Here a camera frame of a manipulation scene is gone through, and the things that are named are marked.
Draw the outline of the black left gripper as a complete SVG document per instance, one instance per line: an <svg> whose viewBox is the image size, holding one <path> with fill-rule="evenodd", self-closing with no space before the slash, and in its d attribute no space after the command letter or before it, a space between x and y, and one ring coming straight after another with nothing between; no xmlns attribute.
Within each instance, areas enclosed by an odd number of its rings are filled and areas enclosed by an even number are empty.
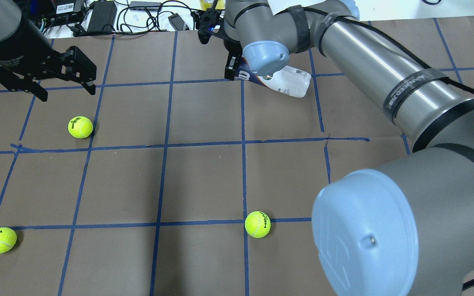
<svg viewBox="0 0 474 296"><path fill-rule="evenodd" d="M24 17L15 32L0 40L0 84L9 91L32 92L47 102L48 92L38 81L56 78L79 83L95 95L96 73L96 65L79 47L68 47L64 53L56 51Z"/></svg>

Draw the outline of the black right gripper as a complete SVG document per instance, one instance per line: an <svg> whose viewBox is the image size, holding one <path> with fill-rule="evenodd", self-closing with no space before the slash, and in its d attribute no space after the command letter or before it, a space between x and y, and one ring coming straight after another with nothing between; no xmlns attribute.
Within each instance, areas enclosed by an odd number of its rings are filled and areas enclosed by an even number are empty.
<svg viewBox="0 0 474 296"><path fill-rule="evenodd" d="M197 12L197 33L200 43L206 45L212 36L223 40L224 47L229 52L225 65L224 78L234 81L242 63L242 47L239 41L232 39L224 30L222 10L208 8Z"/></svg>

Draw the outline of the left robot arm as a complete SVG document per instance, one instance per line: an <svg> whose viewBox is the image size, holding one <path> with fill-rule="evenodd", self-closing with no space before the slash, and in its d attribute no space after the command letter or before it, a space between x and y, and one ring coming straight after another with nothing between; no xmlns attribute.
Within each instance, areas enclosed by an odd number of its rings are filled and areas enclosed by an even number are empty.
<svg viewBox="0 0 474 296"><path fill-rule="evenodd" d="M97 67L77 46L61 53L23 15L12 0L0 0L0 84L11 92L32 93L41 101L48 92L39 81L61 79L96 93Z"/></svg>

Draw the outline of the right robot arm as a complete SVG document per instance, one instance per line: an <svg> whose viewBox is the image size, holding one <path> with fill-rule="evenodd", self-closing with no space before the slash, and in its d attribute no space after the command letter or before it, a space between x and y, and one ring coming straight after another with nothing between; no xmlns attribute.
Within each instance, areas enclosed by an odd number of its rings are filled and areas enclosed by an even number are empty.
<svg viewBox="0 0 474 296"><path fill-rule="evenodd" d="M312 231L339 296L460 296L474 271L474 89L358 21L353 0L273 13L268 0L228 0L200 17L199 39L224 40L226 73L277 74L315 48L370 99L412 153L324 187Z"/></svg>

